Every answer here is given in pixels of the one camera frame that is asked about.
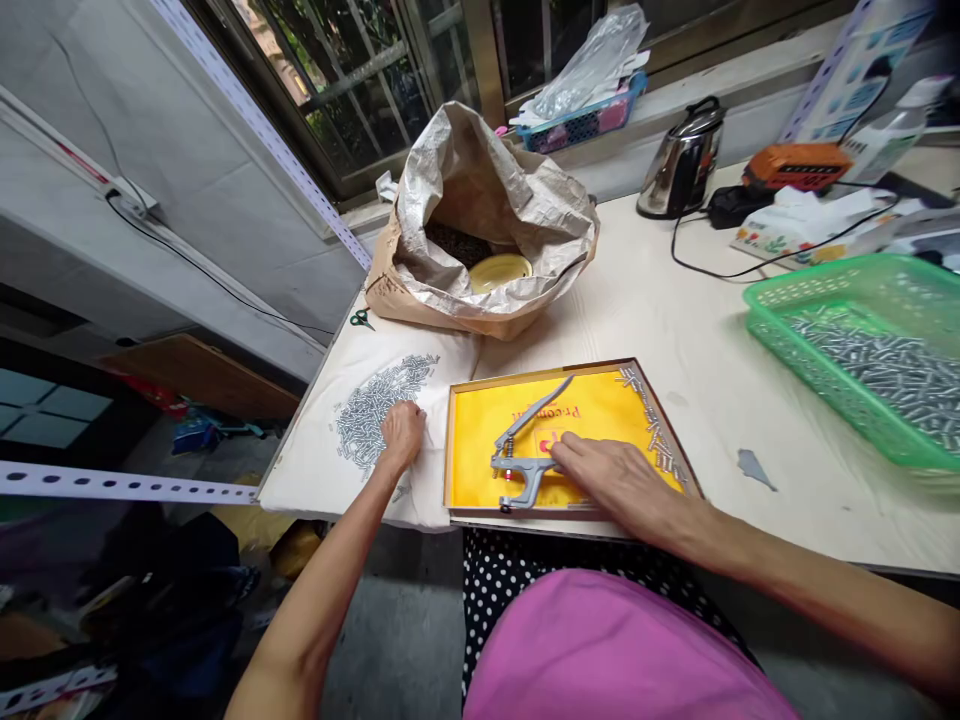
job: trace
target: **table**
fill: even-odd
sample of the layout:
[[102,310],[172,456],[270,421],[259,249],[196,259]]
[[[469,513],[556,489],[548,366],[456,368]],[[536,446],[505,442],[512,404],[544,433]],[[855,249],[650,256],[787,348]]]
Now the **table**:
[[[740,166],[719,171],[714,184],[733,184],[739,172]],[[760,273],[722,281],[674,263],[673,223],[641,218],[635,201],[629,196],[598,207],[602,226],[593,264],[516,340],[484,338],[474,378],[636,357],[716,507],[848,562],[960,573],[958,503],[916,492],[906,471],[747,333],[743,282]],[[684,222],[677,254],[719,273],[756,264],[729,247],[734,233],[715,231],[706,221]],[[756,455],[775,489],[741,471],[741,449]],[[618,532],[603,522],[458,518],[518,529],[556,530],[560,523],[577,534]]]

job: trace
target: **pink shirt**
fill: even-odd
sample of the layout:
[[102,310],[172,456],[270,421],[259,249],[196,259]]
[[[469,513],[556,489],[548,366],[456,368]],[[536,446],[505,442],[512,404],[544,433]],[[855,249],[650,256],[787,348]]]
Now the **pink shirt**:
[[725,637],[620,577],[560,570],[483,646],[464,720],[799,716]]

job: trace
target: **green plastic basket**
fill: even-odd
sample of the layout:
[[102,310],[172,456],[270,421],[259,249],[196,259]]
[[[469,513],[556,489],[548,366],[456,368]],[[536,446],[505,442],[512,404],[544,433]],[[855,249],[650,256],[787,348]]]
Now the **green plastic basket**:
[[906,255],[866,255],[764,280],[744,294],[747,329],[887,458],[927,476],[939,492],[960,492],[960,456],[903,419],[890,405],[795,332],[804,312],[850,311],[864,330],[922,338],[960,358],[960,276]]

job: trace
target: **power cord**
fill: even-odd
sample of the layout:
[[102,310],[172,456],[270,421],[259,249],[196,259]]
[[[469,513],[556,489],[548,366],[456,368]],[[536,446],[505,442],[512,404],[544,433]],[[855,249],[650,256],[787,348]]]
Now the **power cord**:
[[[73,84],[77,86],[77,91],[80,93],[80,97],[83,98],[83,101],[87,104],[87,109],[90,110],[90,113],[100,126],[100,131],[103,133],[103,137],[107,141],[107,147],[110,148],[110,156],[113,158],[113,164],[117,166],[120,176],[126,179],[127,174],[123,170],[123,165],[120,164],[120,157],[117,155],[117,148],[114,147],[113,139],[110,137],[110,133],[107,131],[106,123],[103,122],[103,118],[100,117],[97,109],[94,107],[93,103],[90,102],[90,98],[87,97],[87,93],[83,90],[83,85],[80,82],[80,78],[77,77],[77,70],[73,66],[73,58],[70,56],[70,53],[67,51],[67,48],[64,47],[63,43],[60,42],[60,38],[54,35],[53,32],[42,22],[40,22],[40,25],[44,30],[47,31],[47,34],[50,36],[50,39],[53,40],[54,44],[60,48],[60,52],[63,53],[63,57],[67,61],[67,67],[70,69],[70,75],[73,77]],[[133,188],[133,191],[137,194],[137,198],[140,200],[140,207],[143,208],[143,214],[145,216],[147,214],[147,202],[143,199],[140,189],[132,180],[127,180],[127,184],[130,185],[130,187]]]
[[[860,187],[860,188],[874,187],[873,185],[864,185],[862,183],[846,183],[846,182],[836,182],[834,183],[834,185],[847,185],[849,187]],[[738,278],[743,275],[747,275],[748,273],[752,273],[755,270],[759,270],[762,267],[766,267],[771,263],[779,262],[785,258],[793,257],[794,255],[800,255],[801,253],[810,252],[811,250],[816,250],[819,247],[823,247],[827,243],[831,243],[837,238],[846,235],[848,232],[857,229],[864,223],[869,222],[870,220],[873,220],[873,218],[879,215],[883,215],[883,213],[893,209],[896,206],[896,204],[900,202],[900,196],[897,193],[893,192],[892,190],[886,190],[885,192],[889,192],[891,195],[893,195],[894,197],[893,202],[891,202],[886,207],[881,208],[880,210],[877,210],[874,213],[870,213],[869,215],[867,215],[864,218],[861,218],[860,220],[857,220],[857,222],[855,222],[853,225],[840,231],[836,235],[827,238],[823,242],[818,242],[817,244],[811,245],[810,247],[807,247],[807,248],[803,248],[802,250],[794,250],[793,252],[785,253],[783,255],[778,255],[777,257],[770,258],[769,260],[764,260],[762,263],[759,263],[757,265],[754,265],[753,267],[747,268],[746,270],[742,270],[741,272],[738,272],[738,273],[731,273],[730,275],[720,275],[719,273],[715,273],[712,270],[707,270],[705,268],[697,267],[696,265],[691,265],[690,263],[686,263],[677,257],[677,228],[679,228],[681,224],[680,218],[677,218],[677,222],[673,226],[673,236],[670,239],[670,257],[673,258],[673,261],[675,263],[687,268],[688,270],[693,270],[694,272],[702,273],[703,275],[709,275],[710,277],[715,277],[718,280],[730,280],[732,278]],[[756,280],[748,280],[747,283],[749,284],[749,283],[760,282],[761,280],[765,280],[765,279],[766,278],[757,278]]]
[[106,198],[107,198],[107,205],[110,206],[110,209],[113,210],[121,220],[123,220],[127,225],[129,225],[130,227],[132,227],[134,230],[136,230],[136,231],[137,231],[138,233],[140,233],[141,235],[146,235],[148,238],[150,238],[150,239],[153,240],[154,242],[160,243],[160,244],[163,245],[165,248],[167,248],[167,250],[169,250],[170,252],[174,253],[175,255],[178,255],[181,259],[186,260],[188,263],[190,263],[191,265],[193,265],[193,267],[195,267],[197,270],[199,270],[199,271],[202,272],[204,275],[206,275],[208,278],[210,278],[211,280],[213,280],[213,282],[215,282],[217,285],[219,285],[219,286],[224,290],[224,292],[226,292],[228,295],[230,295],[230,297],[232,297],[232,298],[233,298],[234,300],[236,300],[237,302],[242,303],[243,305],[246,305],[246,306],[247,306],[248,308],[250,308],[251,310],[256,310],[258,313],[261,313],[262,315],[266,315],[267,317],[276,318],[277,320],[283,320],[283,321],[286,322],[286,323],[290,323],[291,325],[296,325],[297,327],[303,328],[303,329],[305,329],[305,330],[316,330],[316,331],[318,331],[318,332],[327,333],[327,335],[334,335],[334,334],[335,334],[335,333],[331,332],[330,330],[326,330],[326,329],[324,329],[324,328],[318,328],[318,327],[314,327],[313,325],[304,325],[303,323],[294,322],[293,320],[289,320],[289,319],[283,317],[282,315],[275,315],[274,313],[269,313],[269,312],[267,312],[266,310],[261,310],[261,309],[258,308],[256,305],[252,305],[252,304],[248,303],[248,302],[247,302],[246,300],[244,300],[242,297],[240,297],[240,296],[237,295],[235,292],[233,292],[233,290],[231,290],[229,287],[227,287],[227,286],[224,285],[222,282],[220,282],[216,277],[214,277],[214,276],[211,275],[209,272],[207,272],[202,266],[198,265],[198,264],[197,264],[196,262],[194,262],[190,257],[188,257],[187,255],[184,255],[182,252],[180,252],[179,250],[177,250],[177,248],[175,248],[173,245],[171,245],[170,243],[168,243],[166,240],[164,240],[163,238],[157,237],[156,235],[154,235],[154,234],[152,234],[152,233],[148,233],[146,230],[144,230],[143,228],[141,228],[139,225],[137,225],[136,223],[132,222],[126,215],[124,215],[119,209],[117,209],[116,205],[113,204],[113,199],[116,198],[116,197],[120,197],[120,193],[119,193],[118,191],[116,191],[116,190],[111,190],[110,192],[108,192],[108,193],[107,193],[107,196],[106,196]]
[[841,135],[840,139],[837,140],[837,145],[843,144],[843,141],[847,139],[847,135],[849,135],[850,131],[856,127],[857,123],[860,122],[860,119],[870,112],[870,110],[873,109],[873,106],[877,104],[877,100],[880,99],[880,96],[887,91],[887,87],[890,85],[890,76],[892,74],[893,68],[890,66],[890,60],[886,55],[881,55],[879,58],[877,58],[877,60],[874,60],[873,65],[867,68],[864,79],[878,76],[883,77],[883,87],[880,88],[880,92],[873,96],[873,100],[871,100],[870,104],[863,109],[863,112],[857,115],[857,119],[850,123],[850,125],[847,126],[847,129],[843,131],[843,135]]
[[[97,110],[96,110],[96,108],[94,107],[93,103],[90,102],[90,98],[88,98],[86,92],[84,92],[83,85],[82,85],[81,82],[80,82],[80,78],[77,77],[76,68],[74,68],[74,66],[73,66],[73,58],[70,56],[70,53],[67,51],[67,48],[64,47],[63,43],[60,42],[60,39],[59,39],[56,35],[54,35],[53,32],[50,31],[50,30],[46,27],[46,25],[43,25],[42,22],[40,23],[40,25],[43,27],[44,30],[47,31],[47,34],[50,36],[50,39],[53,40],[54,44],[55,44],[58,48],[60,48],[60,52],[63,53],[63,57],[64,57],[64,59],[67,61],[67,67],[70,69],[70,75],[73,77],[73,82],[74,82],[74,84],[77,86],[77,91],[80,93],[80,96],[83,98],[83,101],[87,104],[87,108],[89,108],[90,113],[93,115],[93,117],[94,117],[94,118],[96,119],[96,121],[97,121],[97,124],[100,126],[100,130],[101,130],[101,132],[103,133],[103,137],[104,137],[104,139],[106,139],[106,141],[107,141],[107,147],[110,148],[110,156],[113,158],[113,163],[114,163],[114,165],[117,166],[117,170],[119,170],[120,175],[125,177],[125,176],[126,176],[126,173],[125,173],[124,170],[123,170],[123,165],[120,164],[120,158],[119,158],[119,156],[117,155],[117,149],[116,149],[116,147],[115,147],[114,144],[113,144],[113,139],[110,137],[110,133],[107,131],[107,126],[106,126],[106,124],[103,122],[103,118],[100,117],[100,114],[97,112]],[[137,186],[136,186],[131,180],[127,180],[127,182],[129,183],[130,187],[133,188],[133,191],[136,193],[137,197],[140,199],[140,207],[143,208],[144,215],[146,215],[146,212],[147,212],[147,203],[146,203],[146,201],[143,199],[143,195],[140,193],[139,188],[137,188]],[[282,320],[282,321],[285,322],[285,323],[289,323],[290,325],[295,325],[296,327],[303,328],[304,330],[316,330],[317,332],[326,333],[327,335],[334,335],[334,334],[335,334],[335,333],[333,333],[333,332],[331,332],[330,330],[327,330],[327,329],[325,329],[325,328],[319,328],[319,327],[315,327],[315,326],[313,326],[313,325],[305,325],[305,324],[303,324],[303,323],[294,322],[293,320],[289,320],[289,319],[283,317],[282,315],[275,315],[274,313],[269,313],[269,312],[267,312],[266,310],[261,310],[261,309],[258,308],[256,305],[252,305],[251,303],[248,303],[248,302],[247,302],[246,300],[244,300],[242,297],[240,297],[240,296],[237,295],[235,292],[233,292],[233,290],[231,290],[229,287],[227,287],[227,286],[224,285],[222,282],[220,282],[216,277],[214,277],[214,276],[211,275],[209,272],[207,272],[203,267],[201,267],[200,265],[198,265],[197,263],[195,263],[195,262],[194,262],[192,259],[190,259],[187,255],[184,255],[182,252],[180,252],[179,250],[177,250],[177,248],[175,248],[173,245],[171,245],[170,243],[168,243],[166,240],[164,240],[163,238],[157,237],[156,235],[153,235],[152,233],[148,233],[146,230],[144,230],[144,229],[141,228],[140,226],[138,226],[138,225],[136,225],[135,223],[133,223],[126,215],[124,215],[120,210],[118,210],[117,207],[113,204],[113,199],[116,198],[116,197],[121,197],[121,198],[122,198],[121,193],[120,193],[118,190],[110,190],[110,192],[108,192],[107,195],[106,195],[107,205],[110,206],[110,209],[113,210],[121,220],[123,220],[125,223],[127,223],[127,225],[129,225],[130,227],[132,227],[134,230],[136,230],[136,231],[137,231],[138,233],[140,233],[141,235],[145,235],[146,237],[150,238],[150,239],[153,240],[154,242],[160,243],[160,244],[163,245],[165,248],[167,248],[167,250],[170,250],[172,253],[174,253],[175,255],[179,256],[181,259],[183,259],[183,260],[187,261],[189,264],[193,265],[193,267],[195,267],[197,270],[199,270],[199,271],[202,272],[204,275],[206,275],[210,280],[212,280],[212,281],[215,282],[217,285],[219,285],[220,288],[224,290],[224,292],[226,292],[228,295],[230,295],[230,297],[232,297],[232,298],[233,298],[234,300],[236,300],[237,302],[242,303],[243,305],[246,305],[246,306],[247,306],[248,308],[250,308],[251,310],[256,310],[258,313],[261,313],[262,315],[266,315],[267,317],[276,318],[277,320]]]

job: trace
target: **polka dot pants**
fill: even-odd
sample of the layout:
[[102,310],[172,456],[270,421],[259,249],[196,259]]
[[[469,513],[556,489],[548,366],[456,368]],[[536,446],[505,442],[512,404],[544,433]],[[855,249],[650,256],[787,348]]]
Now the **polka dot pants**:
[[564,568],[619,575],[659,592],[711,625],[757,664],[740,634],[704,595],[689,566],[649,545],[467,528],[463,555],[464,698],[483,644],[510,601],[537,578]]

